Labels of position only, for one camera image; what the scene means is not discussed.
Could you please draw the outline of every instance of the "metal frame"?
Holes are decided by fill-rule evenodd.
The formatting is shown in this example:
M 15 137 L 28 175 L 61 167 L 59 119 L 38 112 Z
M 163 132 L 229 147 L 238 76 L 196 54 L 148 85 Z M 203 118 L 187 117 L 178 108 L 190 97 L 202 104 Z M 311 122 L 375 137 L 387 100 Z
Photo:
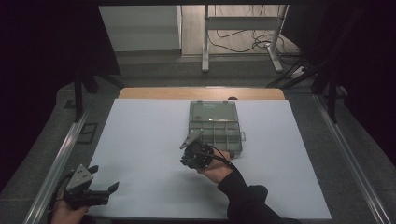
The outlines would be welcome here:
M 332 137 L 334 138 L 335 143 L 340 149 L 341 154 L 344 157 L 346 165 L 349 167 L 350 172 L 352 173 L 355 181 L 361 190 L 361 193 L 366 200 L 367 204 L 370 207 L 370 210 L 375 217 L 377 223 L 381 224 L 391 224 L 387 212 L 385 211 L 384 205 L 379 199 L 378 195 L 375 192 L 375 189 L 370 184 L 370 181 L 367 179 L 363 170 L 359 166 L 358 161 L 355 158 L 347 140 L 343 136 L 340 128 L 334 122 L 332 122 L 332 118 L 327 113 L 327 106 L 322 97 L 317 95 L 313 95 L 314 101 L 318 106 L 319 111 L 321 112 L 323 118 L 327 126 L 329 127 L 330 132 L 332 133 Z
M 38 223 L 43 216 L 47 204 L 50 201 L 51 193 L 55 190 L 57 182 L 59 181 L 59 177 L 61 176 L 64 166 L 67 163 L 67 159 L 69 158 L 73 146 L 77 141 L 78 134 L 81 131 L 85 119 L 88 117 L 92 98 L 93 95 L 90 94 L 87 100 L 87 107 L 82 113 L 80 119 L 78 122 L 74 122 L 72 124 L 66 138 L 64 139 L 64 143 L 59 149 L 58 155 L 51 165 L 47 177 L 44 180 L 43 185 L 41 185 L 41 188 L 37 193 L 37 196 L 35 197 L 35 200 L 33 201 L 23 223 Z
M 276 41 L 285 19 L 288 6 L 282 5 L 278 17 L 209 17 L 209 5 L 205 5 L 204 45 L 202 52 L 202 71 L 209 71 L 209 30 L 274 30 L 271 45 L 267 48 L 274 68 L 283 72 L 282 65 L 276 55 Z

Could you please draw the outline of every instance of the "black sleeve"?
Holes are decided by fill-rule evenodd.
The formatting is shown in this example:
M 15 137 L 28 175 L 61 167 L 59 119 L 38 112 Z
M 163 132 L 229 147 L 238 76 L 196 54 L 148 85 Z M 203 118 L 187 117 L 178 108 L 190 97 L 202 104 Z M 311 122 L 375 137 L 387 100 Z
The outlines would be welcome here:
M 264 186 L 250 186 L 236 173 L 227 175 L 218 185 L 230 201 L 227 216 L 231 223 L 284 224 L 283 219 L 265 204 L 268 190 Z

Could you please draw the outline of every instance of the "hand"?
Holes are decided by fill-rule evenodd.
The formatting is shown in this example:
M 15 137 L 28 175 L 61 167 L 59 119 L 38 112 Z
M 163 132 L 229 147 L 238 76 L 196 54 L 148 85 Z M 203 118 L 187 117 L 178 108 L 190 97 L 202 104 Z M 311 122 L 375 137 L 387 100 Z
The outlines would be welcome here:
M 217 150 L 215 155 L 222 157 Z M 230 153 L 226 151 L 221 151 L 221 154 L 225 157 L 227 161 L 230 161 Z M 212 162 L 205 169 L 197 169 L 198 174 L 205 175 L 211 181 L 218 184 L 221 180 L 229 175 L 233 170 L 224 162 L 213 159 Z
M 88 212 L 89 207 L 80 207 L 77 210 L 73 210 L 64 201 L 60 200 L 55 204 L 55 209 L 52 217 L 52 224 L 78 224 L 85 213 Z

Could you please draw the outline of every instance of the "white table surface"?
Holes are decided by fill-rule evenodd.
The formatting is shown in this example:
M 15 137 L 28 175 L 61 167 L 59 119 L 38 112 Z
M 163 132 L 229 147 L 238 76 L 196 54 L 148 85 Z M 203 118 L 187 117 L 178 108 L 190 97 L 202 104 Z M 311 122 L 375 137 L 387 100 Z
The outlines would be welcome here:
M 264 185 L 266 203 L 282 217 L 332 218 L 292 115 L 289 101 L 236 101 L 247 141 L 233 164 L 249 185 Z M 91 166 L 91 189 L 120 181 L 98 217 L 226 218 L 227 197 L 179 160 L 188 133 L 190 101 L 114 102 Z

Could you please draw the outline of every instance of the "wooden edge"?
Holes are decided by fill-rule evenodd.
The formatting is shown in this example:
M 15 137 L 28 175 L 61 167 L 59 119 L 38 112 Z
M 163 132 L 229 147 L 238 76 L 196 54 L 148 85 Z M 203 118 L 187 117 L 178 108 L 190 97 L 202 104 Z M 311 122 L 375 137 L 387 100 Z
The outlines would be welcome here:
M 119 99 L 167 100 L 285 100 L 280 89 L 265 88 L 206 88 L 206 87 L 154 87 L 124 88 Z

